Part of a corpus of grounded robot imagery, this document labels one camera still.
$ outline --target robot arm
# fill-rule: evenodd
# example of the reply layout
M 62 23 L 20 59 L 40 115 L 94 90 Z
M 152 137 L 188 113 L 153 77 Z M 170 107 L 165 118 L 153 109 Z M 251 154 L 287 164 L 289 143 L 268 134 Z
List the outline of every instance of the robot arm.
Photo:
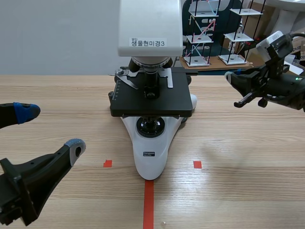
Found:
M 305 78 L 288 74 L 289 65 L 284 59 L 292 50 L 292 39 L 304 34 L 283 35 L 280 31 L 257 45 L 257 50 L 265 61 L 265 65 L 235 72 L 227 72 L 227 81 L 235 88 L 243 99 L 234 103 L 241 108 L 255 98 L 262 98 L 258 105 L 266 107 L 268 102 L 305 111 Z
M 0 129 L 36 118 L 40 108 L 33 104 L 0 104 Z M 21 165 L 0 160 L 0 223 L 9 225 L 22 218 L 27 226 L 35 221 L 52 191 L 85 151 L 80 139 L 66 142 L 54 154 L 48 154 Z

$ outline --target brand label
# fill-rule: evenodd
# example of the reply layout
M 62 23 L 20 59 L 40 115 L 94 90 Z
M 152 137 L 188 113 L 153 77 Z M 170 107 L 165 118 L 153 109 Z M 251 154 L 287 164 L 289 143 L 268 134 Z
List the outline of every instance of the brand label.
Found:
M 155 152 L 143 152 L 143 156 L 154 156 Z

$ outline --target microscope label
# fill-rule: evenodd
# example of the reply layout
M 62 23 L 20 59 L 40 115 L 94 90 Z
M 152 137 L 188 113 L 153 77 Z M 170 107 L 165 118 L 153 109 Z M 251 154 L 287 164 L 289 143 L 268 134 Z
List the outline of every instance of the microscope label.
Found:
M 167 38 L 130 38 L 129 47 L 167 47 Z
M 155 152 L 143 152 L 143 156 L 154 156 Z

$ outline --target white microscope base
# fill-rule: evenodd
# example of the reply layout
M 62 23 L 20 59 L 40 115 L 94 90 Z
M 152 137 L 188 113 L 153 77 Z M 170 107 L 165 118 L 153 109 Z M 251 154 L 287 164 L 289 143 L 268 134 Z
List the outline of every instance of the white microscope base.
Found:
M 191 95 L 193 110 L 197 105 L 197 97 Z M 154 180 L 164 170 L 170 144 L 175 136 L 183 118 L 163 117 L 165 121 L 164 132 L 155 138 L 146 138 L 138 133 L 136 123 L 140 117 L 122 118 L 133 145 L 135 166 L 141 177 Z

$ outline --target microscope stage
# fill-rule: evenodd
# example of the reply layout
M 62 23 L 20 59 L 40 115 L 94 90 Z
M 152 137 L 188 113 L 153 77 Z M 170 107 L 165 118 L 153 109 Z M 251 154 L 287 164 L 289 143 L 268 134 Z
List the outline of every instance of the microscope stage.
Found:
M 173 88 L 167 87 L 167 78 L 159 77 L 160 97 L 146 99 L 144 97 L 144 73 L 137 77 L 128 77 L 138 90 L 117 80 L 111 100 L 113 117 L 129 116 L 192 116 L 192 100 L 185 73 L 172 73 Z

